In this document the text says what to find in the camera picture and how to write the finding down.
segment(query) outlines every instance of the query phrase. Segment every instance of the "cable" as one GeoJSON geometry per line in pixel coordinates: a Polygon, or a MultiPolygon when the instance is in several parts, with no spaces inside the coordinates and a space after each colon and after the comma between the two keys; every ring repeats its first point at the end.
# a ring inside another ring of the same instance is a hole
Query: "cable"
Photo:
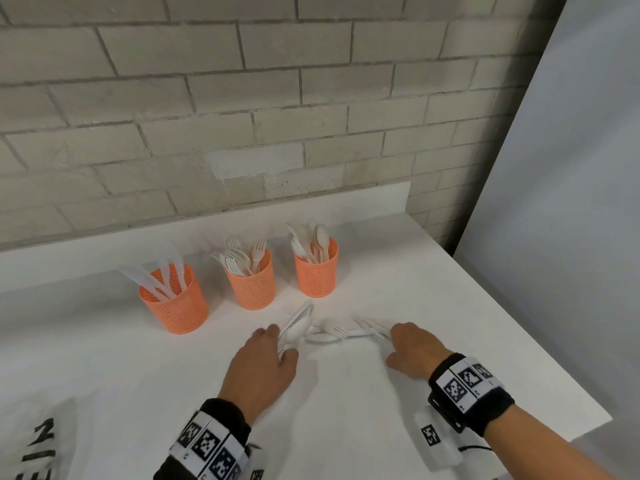
{"type": "Polygon", "coordinates": [[[489,451],[493,451],[488,446],[480,446],[480,445],[460,446],[460,448],[458,448],[458,451],[467,451],[467,450],[489,450],[489,451]]]}

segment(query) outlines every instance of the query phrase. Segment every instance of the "hand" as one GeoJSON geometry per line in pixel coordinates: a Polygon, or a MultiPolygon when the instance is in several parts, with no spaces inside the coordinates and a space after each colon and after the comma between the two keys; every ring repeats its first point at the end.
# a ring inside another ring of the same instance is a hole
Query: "hand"
{"type": "Polygon", "coordinates": [[[453,354],[438,338],[415,323],[396,323],[391,329],[396,349],[387,365],[414,379],[429,380],[444,359],[453,354]]]}
{"type": "Polygon", "coordinates": [[[277,325],[259,328],[238,350],[222,382],[219,399],[234,403],[249,426],[288,389],[296,376],[298,351],[278,357],[277,325]]]}

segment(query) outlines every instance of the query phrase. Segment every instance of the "orange mesh cup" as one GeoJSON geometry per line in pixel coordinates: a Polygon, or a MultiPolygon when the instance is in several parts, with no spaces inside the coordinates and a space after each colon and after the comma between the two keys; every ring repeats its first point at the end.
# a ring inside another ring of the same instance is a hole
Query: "orange mesh cup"
{"type": "MultiPolygon", "coordinates": [[[[180,281],[175,266],[171,265],[170,270],[169,284],[171,290],[177,295],[175,298],[169,301],[160,301],[142,286],[140,286],[138,294],[168,331],[181,335],[196,330],[204,323],[204,320],[209,316],[209,306],[202,296],[198,280],[191,266],[188,264],[184,266],[184,282],[187,284],[187,290],[180,294],[178,294],[180,281]]],[[[151,274],[164,284],[159,269],[151,274]]]]}
{"type": "Polygon", "coordinates": [[[264,251],[258,270],[259,272],[253,276],[245,277],[229,274],[225,269],[238,304],[247,310],[260,310],[276,297],[276,280],[273,277],[273,263],[268,249],[264,251]]]}
{"type": "Polygon", "coordinates": [[[322,298],[334,290],[338,270],[338,243],[333,238],[329,240],[329,261],[312,264],[295,255],[294,259],[298,272],[298,286],[302,293],[311,298],[322,298]]]}

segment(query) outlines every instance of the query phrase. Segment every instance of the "white tabletop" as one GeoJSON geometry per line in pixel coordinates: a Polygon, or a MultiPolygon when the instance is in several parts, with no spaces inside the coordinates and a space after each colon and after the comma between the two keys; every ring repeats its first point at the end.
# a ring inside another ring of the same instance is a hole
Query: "white tabletop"
{"type": "MultiPolygon", "coordinates": [[[[315,301],[316,318],[415,322],[448,348],[480,359],[521,407],[567,440],[610,420],[409,216],[377,217],[330,232],[340,243],[337,287],[315,301]]],[[[55,400],[79,398],[80,444],[70,480],[151,478],[192,412],[217,394],[228,362],[251,332],[283,324],[306,301],[286,242],[271,247],[275,301],[248,312],[221,285],[210,318],[185,336],[165,332],[138,302],[5,334],[0,401],[42,390],[55,400]]],[[[455,469],[427,469],[415,431],[408,432],[427,391],[386,369],[389,351],[378,339],[300,346],[295,381],[250,437],[268,449],[266,478],[490,480],[504,473],[483,451],[465,452],[455,469]]]]}

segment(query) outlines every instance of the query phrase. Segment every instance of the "brick wall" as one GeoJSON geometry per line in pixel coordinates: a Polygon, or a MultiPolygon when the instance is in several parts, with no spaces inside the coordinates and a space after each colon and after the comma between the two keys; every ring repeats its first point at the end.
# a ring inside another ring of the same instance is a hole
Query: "brick wall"
{"type": "Polygon", "coordinates": [[[0,246],[409,180],[451,246],[564,0],[0,0],[0,246]]]}

